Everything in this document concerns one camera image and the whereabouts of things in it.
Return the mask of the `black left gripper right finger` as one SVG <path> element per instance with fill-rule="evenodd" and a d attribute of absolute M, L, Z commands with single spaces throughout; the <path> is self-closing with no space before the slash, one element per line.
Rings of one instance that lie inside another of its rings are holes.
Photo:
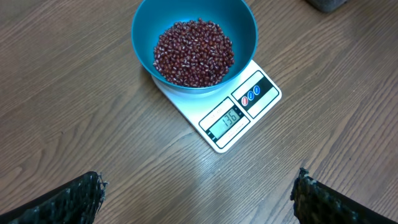
<path fill-rule="evenodd" d="M 290 199 L 300 224 L 397 224 L 310 177 L 303 167 Z"/>

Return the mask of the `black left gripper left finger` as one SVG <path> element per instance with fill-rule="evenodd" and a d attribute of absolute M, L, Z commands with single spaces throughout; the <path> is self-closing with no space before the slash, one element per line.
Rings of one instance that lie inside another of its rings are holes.
<path fill-rule="evenodd" d="M 92 224 L 106 198 L 108 183 L 89 171 L 1 215 L 10 224 Z"/>

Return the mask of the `white digital kitchen scale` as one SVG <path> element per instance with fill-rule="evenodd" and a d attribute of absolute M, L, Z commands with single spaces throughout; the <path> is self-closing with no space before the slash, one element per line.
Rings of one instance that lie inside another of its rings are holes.
<path fill-rule="evenodd" d="M 226 152 L 282 98 L 280 88 L 255 62 L 213 91 L 188 93 L 154 83 L 217 153 Z"/>

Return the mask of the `red beans in bowl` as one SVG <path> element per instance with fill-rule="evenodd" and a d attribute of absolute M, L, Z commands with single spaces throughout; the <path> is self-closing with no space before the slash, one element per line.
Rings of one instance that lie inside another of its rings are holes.
<path fill-rule="evenodd" d="M 176 22 L 159 36 L 153 66 L 174 85 L 214 86 L 235 63 L 232 46 L 219 24 L 202 19 Z"/>

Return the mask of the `blue bowl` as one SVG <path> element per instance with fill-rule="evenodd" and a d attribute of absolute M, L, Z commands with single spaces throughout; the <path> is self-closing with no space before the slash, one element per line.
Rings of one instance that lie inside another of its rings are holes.
<path fill-rule="evenodd" d="M 159 36 L 175 22 L 198 18 L 221 26 L 232 41 L 235 63 L 216 85 L 201 88 L 175 85 L 153 66 L 154 48 Z M 154 80 L 180 92 L 202 94 L 225 86 L 249 65 L 257 48 L 258 28 L 251 8 L 243 0 L 144 0 L 132 20 L 131 42 L 137 59 Z"/>

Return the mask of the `clear plastic bean container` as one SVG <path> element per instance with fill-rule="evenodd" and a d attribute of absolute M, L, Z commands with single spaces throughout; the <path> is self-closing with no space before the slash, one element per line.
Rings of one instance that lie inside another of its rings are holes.
<path fill-rule="evenodd" d="M 306 2 L 320 12 L 329 13 L 346 4 L 348 0 L 306 0 Z"/>

